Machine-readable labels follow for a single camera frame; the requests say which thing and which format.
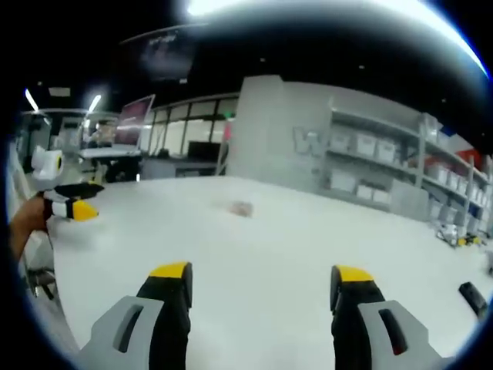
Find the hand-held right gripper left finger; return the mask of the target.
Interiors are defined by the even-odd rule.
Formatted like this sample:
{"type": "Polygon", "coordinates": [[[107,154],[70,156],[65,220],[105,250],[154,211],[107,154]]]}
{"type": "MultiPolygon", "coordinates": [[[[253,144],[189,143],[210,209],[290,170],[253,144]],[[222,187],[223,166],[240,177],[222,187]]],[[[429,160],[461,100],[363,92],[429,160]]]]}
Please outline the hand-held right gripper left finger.
{"type": "Polygon", "coordinates": [[[191,329],[193,265],[151,271],[135,296],[125,296],[92,326],[80,369],[184,369],[191,329]]]}

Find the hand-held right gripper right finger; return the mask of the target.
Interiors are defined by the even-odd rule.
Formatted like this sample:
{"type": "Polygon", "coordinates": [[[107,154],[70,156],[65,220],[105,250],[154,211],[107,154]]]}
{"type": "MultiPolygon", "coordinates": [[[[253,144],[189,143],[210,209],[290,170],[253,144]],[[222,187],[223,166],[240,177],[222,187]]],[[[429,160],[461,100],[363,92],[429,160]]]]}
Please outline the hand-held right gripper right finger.
{"type": "Polygon", "coordinates": [[[403,305],[386,300],[366,271],[334,265],[330,311],[336,369],[445,369],[428,329],[403,305]]]}

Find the person's left hand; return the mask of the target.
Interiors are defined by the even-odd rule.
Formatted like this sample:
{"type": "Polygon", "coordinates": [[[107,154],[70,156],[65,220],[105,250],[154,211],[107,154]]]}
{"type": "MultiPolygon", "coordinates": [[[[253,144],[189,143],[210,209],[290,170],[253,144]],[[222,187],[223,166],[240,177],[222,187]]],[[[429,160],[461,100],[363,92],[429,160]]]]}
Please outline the person's left hand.
{"type": "Polygon", "coordinates": [[[33,232],[47,233],[45,199],[36,194],[20,206],[9,225],[9,247],[19,261],[33,232]]]}

